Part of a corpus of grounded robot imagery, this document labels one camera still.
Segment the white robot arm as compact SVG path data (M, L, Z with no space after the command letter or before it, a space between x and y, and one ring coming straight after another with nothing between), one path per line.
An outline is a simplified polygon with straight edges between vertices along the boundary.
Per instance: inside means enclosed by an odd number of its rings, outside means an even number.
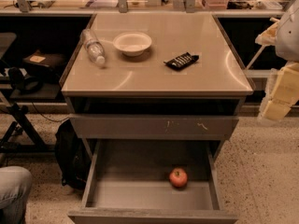
M299 101L299 0L295 0L280 20L255 38L262 46L274 46L286 64L272 69L266 82L258 119L270 125L281 121Z

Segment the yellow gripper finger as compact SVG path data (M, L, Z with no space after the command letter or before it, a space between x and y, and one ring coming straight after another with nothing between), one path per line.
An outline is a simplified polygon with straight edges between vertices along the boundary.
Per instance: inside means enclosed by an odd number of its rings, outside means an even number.
M270 19L273 22L266 30L257 35L255 38L255 43L262 46L275 46L276 45L276 35L278 30L279 19L272 17Z
M260 121L280 121L298 101L299 63L287 62L279 70L270 70L258 119Z

